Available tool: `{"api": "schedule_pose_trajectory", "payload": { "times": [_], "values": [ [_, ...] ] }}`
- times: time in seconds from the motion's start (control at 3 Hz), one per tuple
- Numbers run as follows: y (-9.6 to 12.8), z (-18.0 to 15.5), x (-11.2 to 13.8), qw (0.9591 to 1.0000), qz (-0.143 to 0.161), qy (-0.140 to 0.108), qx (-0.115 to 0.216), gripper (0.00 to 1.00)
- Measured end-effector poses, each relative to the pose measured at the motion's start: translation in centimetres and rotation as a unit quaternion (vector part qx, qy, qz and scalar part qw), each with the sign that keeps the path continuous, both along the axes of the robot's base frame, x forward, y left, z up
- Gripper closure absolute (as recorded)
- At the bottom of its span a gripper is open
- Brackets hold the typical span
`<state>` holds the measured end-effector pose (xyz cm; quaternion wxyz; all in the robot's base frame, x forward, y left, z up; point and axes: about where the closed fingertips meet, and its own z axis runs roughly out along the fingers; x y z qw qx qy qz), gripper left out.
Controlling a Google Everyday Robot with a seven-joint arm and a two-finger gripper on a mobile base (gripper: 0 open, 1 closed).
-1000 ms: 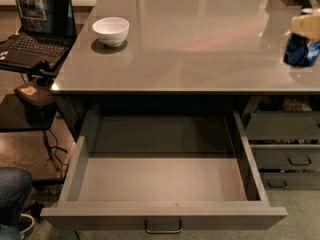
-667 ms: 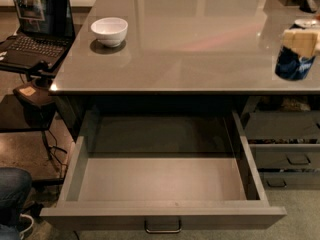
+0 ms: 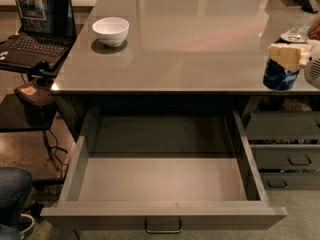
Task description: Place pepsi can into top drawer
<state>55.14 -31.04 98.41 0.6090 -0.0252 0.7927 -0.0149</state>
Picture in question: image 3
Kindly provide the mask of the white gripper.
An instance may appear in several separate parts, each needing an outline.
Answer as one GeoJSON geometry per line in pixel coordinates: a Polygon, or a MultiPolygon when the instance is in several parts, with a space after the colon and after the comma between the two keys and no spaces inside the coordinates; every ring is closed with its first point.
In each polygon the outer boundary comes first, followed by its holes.
{"type": "Polygon", "coordinates": [[[305,80],[320,89],[320,41],[308,40],[307,44],[272,43],[269,58],[290,72],[304,67],[305,80]]]}

